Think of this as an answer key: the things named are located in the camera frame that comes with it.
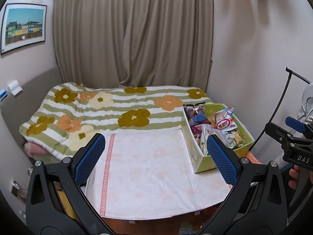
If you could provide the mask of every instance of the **blue sky in picture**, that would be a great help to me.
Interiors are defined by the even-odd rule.
[[[28,21],[42,22],[43,10],[40,9],[9,9],[7,24],[17,21],[18,24],[26,24]]]

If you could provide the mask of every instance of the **brown curtain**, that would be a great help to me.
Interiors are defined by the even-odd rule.
[[[213,0],[55,0],[62,77],[93,88],[206,90]]]

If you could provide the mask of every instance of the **gray headboard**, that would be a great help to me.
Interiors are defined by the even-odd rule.
[[[9,94],[0,102],[2,117],[21,149],[24,149],[25,139],[18,128],[38,110],[49,90],[62,83],[59,69],[53,68],[22,85],[23,91],[17,96]]]

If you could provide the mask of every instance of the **textured blue pad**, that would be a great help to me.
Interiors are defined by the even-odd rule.
[[[212,136],[208,137],[207,149],[225,182],[235,185],[238,180],[237,169]]]
[[[285,123],[297,132],[304,133],[306,131],[305,125],[292,117],[287,117]]]
[[[78,186],[87,182],[104,149],[105,138],[103,135],[100,135],[76,166],[74,180]]]

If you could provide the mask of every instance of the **picture frame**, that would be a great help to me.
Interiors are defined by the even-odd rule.
[[[47,6],[8,3],[1,25],[1,55],[11,50],[46,41]]]

